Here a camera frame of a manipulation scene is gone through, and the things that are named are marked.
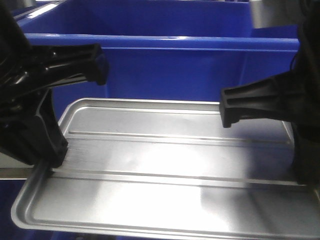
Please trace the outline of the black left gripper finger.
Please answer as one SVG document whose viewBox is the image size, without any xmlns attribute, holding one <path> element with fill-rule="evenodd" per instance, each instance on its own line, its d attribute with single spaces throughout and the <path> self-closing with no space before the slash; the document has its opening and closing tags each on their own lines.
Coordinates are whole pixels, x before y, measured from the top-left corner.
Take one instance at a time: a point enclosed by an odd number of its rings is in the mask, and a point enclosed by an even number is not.
<svg viewBox="0 0 320 240">
<path fill-rule="evenodd" d="M 27 165 L 45 161 L 59 167 L 66 156 L 64 137 L 51 92 L 37 92 L 0 105 L 0 152 Z"/>
</svg>

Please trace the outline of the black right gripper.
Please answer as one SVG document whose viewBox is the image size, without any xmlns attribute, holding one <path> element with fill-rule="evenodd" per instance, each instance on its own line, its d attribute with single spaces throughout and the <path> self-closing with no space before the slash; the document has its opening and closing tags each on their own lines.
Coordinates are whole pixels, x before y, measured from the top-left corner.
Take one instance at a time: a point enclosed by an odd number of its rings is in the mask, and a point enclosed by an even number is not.
<svg viewBox="0 0 320 240">
<path fill-rule="evenodd" d="M 292 123 L 294 139 L 320 139 L 320 2 L 300 0 L 303 21 L 297 27 L 299 50 L 293 71 L 303 86 L 302 121 Z M 219 112 L 224 128 L 240 120 L 297 119 L 295 104 L 300 101 L 300 83 L 290 72 L 249 84 L 223 88 Z"/>
</svg>

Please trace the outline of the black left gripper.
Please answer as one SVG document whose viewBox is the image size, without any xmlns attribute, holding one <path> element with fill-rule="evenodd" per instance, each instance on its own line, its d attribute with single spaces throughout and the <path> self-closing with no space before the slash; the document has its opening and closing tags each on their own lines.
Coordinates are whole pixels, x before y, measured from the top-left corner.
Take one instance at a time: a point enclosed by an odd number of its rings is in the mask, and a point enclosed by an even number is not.
<svg viewBox="0 0 320 240">
<path fill-rule="evenodd" d="M 107 82 L 109 64 L 98 43 L 31 46 L 10 12 L 16 1 L 0 2 L 0 117 L 35 115 L 53 123 L 51 87 Z"/>
</svg>

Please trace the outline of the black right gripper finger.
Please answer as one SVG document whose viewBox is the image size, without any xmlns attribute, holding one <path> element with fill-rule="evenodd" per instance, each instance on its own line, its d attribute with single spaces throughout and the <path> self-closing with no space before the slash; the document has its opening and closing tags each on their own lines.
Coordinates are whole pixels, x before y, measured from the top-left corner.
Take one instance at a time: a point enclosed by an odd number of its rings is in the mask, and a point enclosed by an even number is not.
<svg viewBox="0 0 320 240">
<path fill-rule="evenodd" d="M 318 184 L 318 128 L 291 124 L 294 138 L 292 169 L 300 185 Z"/>
</svg>

